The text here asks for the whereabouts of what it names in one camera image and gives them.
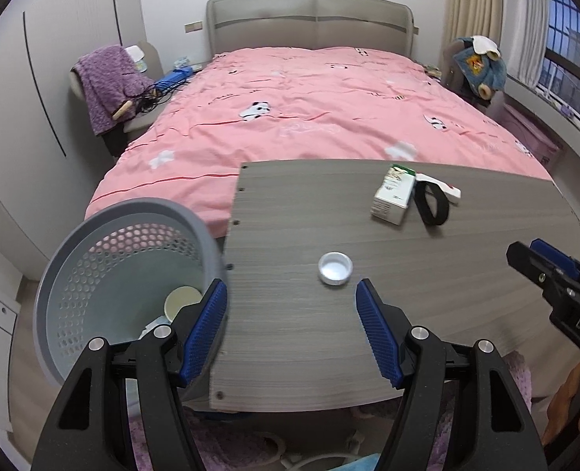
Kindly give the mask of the blue denim jacket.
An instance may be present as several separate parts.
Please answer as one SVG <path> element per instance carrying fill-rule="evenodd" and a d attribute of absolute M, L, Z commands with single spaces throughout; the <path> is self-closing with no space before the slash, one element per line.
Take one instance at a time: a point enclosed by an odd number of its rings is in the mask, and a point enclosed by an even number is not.
<path fill-rule="evenodd" d="M 506 64 L 499 46 L 491 38 L 474 35 L 462 39 L 463 49 L 453 60 L 476 97 L 490 101 L 506 82 Z"/>

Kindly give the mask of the grey wood-grain table board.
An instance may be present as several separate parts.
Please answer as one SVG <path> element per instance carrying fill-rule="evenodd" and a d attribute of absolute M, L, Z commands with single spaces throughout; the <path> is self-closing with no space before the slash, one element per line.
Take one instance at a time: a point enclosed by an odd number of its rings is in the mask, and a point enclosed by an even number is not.
<path fill-rule="evenodd" d="M 371 216 L 387 169 L 375 161 L 241 168 L 225 243 L 228 321 L 210 375 L 214 409 L 296 413 L 392 398 L 355 309 L 361 279 L 443 340 L 484 338 L 501 353 L 520 352 L 536 396 L 554 393 L 580 361 L 539 290 L 505 258 L 510 243 L 535 238 L 580 256 L 580 224 L 552 182 L 423 165 L 462 192 L 449 220 L 426 228 L 415 208 L 401 225 Z M 320 281 L 329 251 L 351 258 L 353 283 Z"/>

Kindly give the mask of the chair right of bed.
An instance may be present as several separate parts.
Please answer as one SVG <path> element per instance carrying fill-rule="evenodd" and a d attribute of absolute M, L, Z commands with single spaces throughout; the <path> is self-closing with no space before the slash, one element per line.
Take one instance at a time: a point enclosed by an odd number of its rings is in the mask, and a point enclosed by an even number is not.
<path fill-rule="evenodd" d="M 443 49 L 441 85 L 480 112 L 500 102 L 506 78 L 506 65 L 496 47 L 477 52 L 473 37 L 461 37 Z"/>

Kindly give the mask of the small green white carton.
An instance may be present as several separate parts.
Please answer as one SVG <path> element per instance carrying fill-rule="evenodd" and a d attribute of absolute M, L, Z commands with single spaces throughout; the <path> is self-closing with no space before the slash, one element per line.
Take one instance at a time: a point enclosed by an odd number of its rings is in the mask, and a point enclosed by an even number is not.
<path fill-rule="evenodd" d="M 392 225 L 400 225 L 408 210 L 416 181 L 416 171 L 392 164 L 375 192 L 371 216 Z"/>

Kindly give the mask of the cream lid paper cup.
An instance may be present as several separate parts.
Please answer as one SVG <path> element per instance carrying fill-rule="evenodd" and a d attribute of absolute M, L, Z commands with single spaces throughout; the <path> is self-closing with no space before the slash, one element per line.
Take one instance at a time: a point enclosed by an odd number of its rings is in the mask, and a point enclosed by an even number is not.
<path fill-rule="evenodd" d="M 191 306 L 200 303 L 203 294 L 192 286 L 177 287 L 166 296 L 164 300 L 163 311 L 164 316 L 172 322 L 179 311 L 186 306 Z"/>

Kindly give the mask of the purple knit blanket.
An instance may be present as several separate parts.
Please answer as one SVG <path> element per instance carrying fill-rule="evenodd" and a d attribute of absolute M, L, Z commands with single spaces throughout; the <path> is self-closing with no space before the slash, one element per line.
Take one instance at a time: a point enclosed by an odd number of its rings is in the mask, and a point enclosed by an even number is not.
<path fill-rule="evenodd" d="M 98 48 L 79 57 L 71 72 L 80 82 L 95 135 L 133 119 L 138 99 L 154 85 L 119 45 Z"/>

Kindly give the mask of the pink panda duvet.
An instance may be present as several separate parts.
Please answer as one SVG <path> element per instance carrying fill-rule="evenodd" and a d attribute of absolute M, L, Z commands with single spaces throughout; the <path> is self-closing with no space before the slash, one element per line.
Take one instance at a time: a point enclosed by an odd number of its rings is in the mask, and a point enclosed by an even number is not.
<path fill-rule="evenodd" d="M 136 198 L 177 202 L 215 237 L 241 167 L 288 159 L 384 159 L 545 179 L 521 143 L 402 55 L 352 47 L 219 54 L 109 170 L 93 215 Z"/>

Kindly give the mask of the beige wall switch plate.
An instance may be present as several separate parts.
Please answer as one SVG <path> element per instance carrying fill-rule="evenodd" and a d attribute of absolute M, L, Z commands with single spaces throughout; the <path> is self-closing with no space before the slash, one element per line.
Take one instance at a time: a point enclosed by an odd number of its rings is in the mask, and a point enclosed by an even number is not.
<path fill-rule="evenodd" d="M 202 30 L 203 30 L 203 22 L 202 21 L 190 22 L 190 24 L 185 25 L 185 32 L 186 33 L 193 33 L 193 32 L 202 31 Z"/>

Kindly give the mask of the grey upholstered headboard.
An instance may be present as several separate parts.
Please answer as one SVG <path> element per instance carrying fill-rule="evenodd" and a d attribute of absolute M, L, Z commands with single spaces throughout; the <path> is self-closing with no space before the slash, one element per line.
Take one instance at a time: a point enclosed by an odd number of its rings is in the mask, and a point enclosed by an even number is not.
<path fill-rule="evenodd" d="M 388 0 L 209 0 L 213 55 L 244 48 L 368 48 L 412 54 L 414 14 Z"/>

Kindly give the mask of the grey perforated trash basket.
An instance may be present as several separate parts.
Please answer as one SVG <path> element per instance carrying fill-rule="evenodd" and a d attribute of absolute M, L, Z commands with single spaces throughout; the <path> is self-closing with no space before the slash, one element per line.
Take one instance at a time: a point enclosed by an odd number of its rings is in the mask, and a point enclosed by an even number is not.
<path fill-rule="evenodd" d="M 205 291 L 225 276 L 218 243 L 187 207 L 141 198 L 101 210 L 61 243 L 42 276 L 33 341 L 45 376 L 63 384 L 92 338 L 135 340 L 173 290 Z"/>

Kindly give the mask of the white red flat card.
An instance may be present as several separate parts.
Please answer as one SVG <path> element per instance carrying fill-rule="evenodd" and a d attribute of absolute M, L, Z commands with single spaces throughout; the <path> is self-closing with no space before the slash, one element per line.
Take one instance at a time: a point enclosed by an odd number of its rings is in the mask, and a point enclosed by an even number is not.
<path fill-rule="evenodd" d="M 422 172 L 417 173 L 417 181 L 418 182 L 429 182 L 432 184 L 436 184 L 447 197 L 449 202 L 453 205 L 458 205 L 461 200 L 461 190 L 449 183 L 445 183 L 444 181 L 436 179 L 436 177 L 431 177 Z"/>

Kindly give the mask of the beige chair left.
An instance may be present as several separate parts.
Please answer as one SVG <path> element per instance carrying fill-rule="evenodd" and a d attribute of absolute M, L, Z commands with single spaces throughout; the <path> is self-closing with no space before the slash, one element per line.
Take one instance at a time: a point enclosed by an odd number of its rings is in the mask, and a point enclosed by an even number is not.
<path fill-rule="evenodd" d="M 158 117 L 158 108 L 144 106 L 142 96 L 162 76 L 158 52 L 144 40 L 127 48 L 98 48 L 79 57 L 71 68 L 71 90 L 85 103 L 92 132 L 111 156 L 121 156 Z"/>

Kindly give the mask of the white wardrobe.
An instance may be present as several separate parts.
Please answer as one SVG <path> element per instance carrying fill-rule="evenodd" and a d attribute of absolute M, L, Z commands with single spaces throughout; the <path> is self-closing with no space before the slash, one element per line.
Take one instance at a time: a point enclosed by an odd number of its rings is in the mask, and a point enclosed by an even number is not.
<path fill-rule="evenodd" d="M 18 292 L 40 279 L 113 163 L 73 92 L 73 66 L 144 38 L 141 0 L 0 0 L 0 431 L 12 429 Z"/>

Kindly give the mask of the beige curtain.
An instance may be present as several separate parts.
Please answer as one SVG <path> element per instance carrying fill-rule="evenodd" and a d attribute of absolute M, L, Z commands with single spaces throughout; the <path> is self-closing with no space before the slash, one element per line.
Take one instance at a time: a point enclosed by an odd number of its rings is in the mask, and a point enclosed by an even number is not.
<path fill-rule="evenodd" d="M 459 37 L 482 35 L 500 43 L 503 0 L 447 0 L 442 47 Z"/>

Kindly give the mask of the white plastic bottle cap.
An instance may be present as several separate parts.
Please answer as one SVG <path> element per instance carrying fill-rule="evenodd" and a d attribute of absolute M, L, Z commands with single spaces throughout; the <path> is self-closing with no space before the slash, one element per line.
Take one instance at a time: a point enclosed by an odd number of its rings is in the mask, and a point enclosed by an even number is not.
<path fill-rule="evenodd" d="M 328 286 L 342 286 L 351 279 L 353 262 L 342 252 L 323 254 L 318 262 L 319 279 Z"/>

